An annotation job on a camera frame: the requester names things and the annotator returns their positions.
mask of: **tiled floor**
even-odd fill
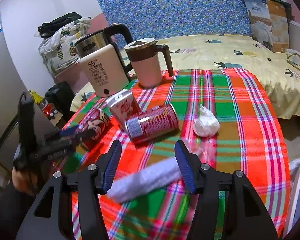
[[[300,158],[300,130],[297,117],[292,117],[290,120],[279,119],[279,123],[287,145],[289,162]]]

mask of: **black bag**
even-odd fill
[[[67,82],[61,82],[49,88],[44,95],[48,103],[53,103],[56,109],[63,114],[63,119],[67,122],[73,116],[70,111],[74,93]]]
[[[38,27],[38,32],[41,38],[46,39],[51,37],[53,34],[56,33],[57,30],[59,30],[66,24],[81,18],[82,16],[77,13],[67,13],[66,15],[63,15],[50,23],[43,23],[41,26]]]

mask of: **bedding package box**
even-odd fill
[[[289,48],[288,21],[284,5],[272,0],[244,0],[252,38],[272,52]]]

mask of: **human hand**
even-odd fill
[[[12,183],[15,189],[19,192],[27,193],[28,195],[33,195],[34,192],[30,184],[30,175],[33,185],[33,189],[37,189],[38,177],[32,172],[29,171],[16,171],[15,168],[12,169]]]

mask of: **plaid blanket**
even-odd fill
[[[282,231],[290,193],[288,156],[279,122],[261,84],[249,71],[239,68],[224,70],[175,70],[169,77],[163,71],[160,88],[143,89],[138,80],[127,87],[145,110],[171,103],[179,118],[180,131],[157,137],[146,146],[135,146],[111,117],[113,126],[96,145],[64,159],[59,167],[74,172],[94,163],[106,153],[113,140],[122,143],[122,158],[115,179],[174,155],[178,139],[200,143],[192,129],[202,103],[220,122],[217,135],[210,138],[216,149],[216,169],[232,173],[241,169],[252,182],[274,225]],[[66,127],[76,125],[97,104],[109,115],[105,99],[92,95]],[[117,204],[100,196],[100,206],[110,239],[186,239],[196,207],[196,196],[185,190],[183,180],[165,188]],[[215,238],[222,233],[225,193],[219,195],[219,212]],[[77,195],[72,194],[73,225],[76,239],[81,239]]]

